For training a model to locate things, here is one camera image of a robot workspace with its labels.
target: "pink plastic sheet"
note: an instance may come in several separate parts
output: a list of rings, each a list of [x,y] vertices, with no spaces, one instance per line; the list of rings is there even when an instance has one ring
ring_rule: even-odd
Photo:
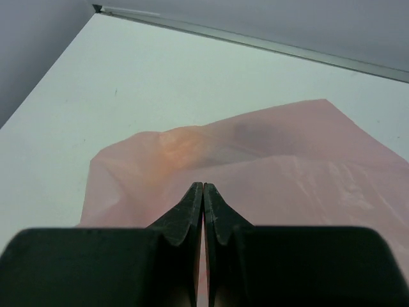
[[[80,226],[148,226],[193,182],[215,184],[253,224],[373,228],[408,279],[409,164],[327,100],[142,132],[104,148],[90,164]]]

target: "pink plastic bag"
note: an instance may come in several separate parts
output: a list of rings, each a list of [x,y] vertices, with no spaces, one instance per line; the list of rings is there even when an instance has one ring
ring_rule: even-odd
[[[104,148],[91,161],[80,226],[148,226],[193,182],[215,184],[253,224],[373,228],[409,276],[409,164],[327,100],[142,132]]]

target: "white table surface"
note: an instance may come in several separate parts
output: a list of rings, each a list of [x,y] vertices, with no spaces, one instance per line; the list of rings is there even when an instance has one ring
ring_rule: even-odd
[[[0,130],[0,249],[77,224],[107,145],[314,98],[409,160],[409,84],[95,15]]]

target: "white wall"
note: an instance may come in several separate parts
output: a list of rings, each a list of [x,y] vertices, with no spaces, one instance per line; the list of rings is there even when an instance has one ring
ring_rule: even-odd
[[[1,0],[0,127],[94,12],[85,0]]]
[[[98,4],[160,13],[167,19],[409,71],[408,0],[99,0]]]

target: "gray wall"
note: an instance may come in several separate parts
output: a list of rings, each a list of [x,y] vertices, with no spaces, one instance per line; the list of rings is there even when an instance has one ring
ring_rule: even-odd
[[[94,14],[86,0],[1,0],[0,127]]]
[[[409,71],[408,0],[99,0],[98,3],[160,13],[167,19]]]

